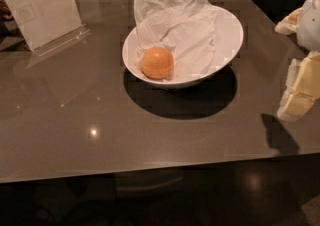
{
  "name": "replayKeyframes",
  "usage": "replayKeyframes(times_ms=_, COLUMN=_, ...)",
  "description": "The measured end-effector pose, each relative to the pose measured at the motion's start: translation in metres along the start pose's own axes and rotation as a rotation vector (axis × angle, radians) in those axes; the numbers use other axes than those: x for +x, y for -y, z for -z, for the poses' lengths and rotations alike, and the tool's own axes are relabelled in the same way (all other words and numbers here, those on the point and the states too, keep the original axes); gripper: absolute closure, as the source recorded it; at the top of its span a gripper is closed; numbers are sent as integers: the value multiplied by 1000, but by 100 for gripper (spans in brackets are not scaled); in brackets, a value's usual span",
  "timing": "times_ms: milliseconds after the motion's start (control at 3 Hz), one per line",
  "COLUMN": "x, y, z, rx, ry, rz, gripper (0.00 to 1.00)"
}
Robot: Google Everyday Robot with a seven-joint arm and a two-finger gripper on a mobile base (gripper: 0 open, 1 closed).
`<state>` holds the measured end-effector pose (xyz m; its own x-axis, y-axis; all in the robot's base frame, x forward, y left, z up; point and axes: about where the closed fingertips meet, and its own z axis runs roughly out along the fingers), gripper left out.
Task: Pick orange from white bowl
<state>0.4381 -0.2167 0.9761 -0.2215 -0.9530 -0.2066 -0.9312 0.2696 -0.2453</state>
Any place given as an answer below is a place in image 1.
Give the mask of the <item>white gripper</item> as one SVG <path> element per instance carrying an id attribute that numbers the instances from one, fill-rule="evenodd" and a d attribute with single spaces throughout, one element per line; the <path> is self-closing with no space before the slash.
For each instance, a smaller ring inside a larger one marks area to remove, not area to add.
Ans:
<path id="1" fill-rule="evenodd" d="M 306 0 L 277 23 L 275 31 L 290 35 L 297 31 L 298 44 L 311 51 L 303 60 L 293 59 L 288 68 L 286 90 L 277 117 L 294 122 L 302 118 L 320 98 L 320 0 Z"/>

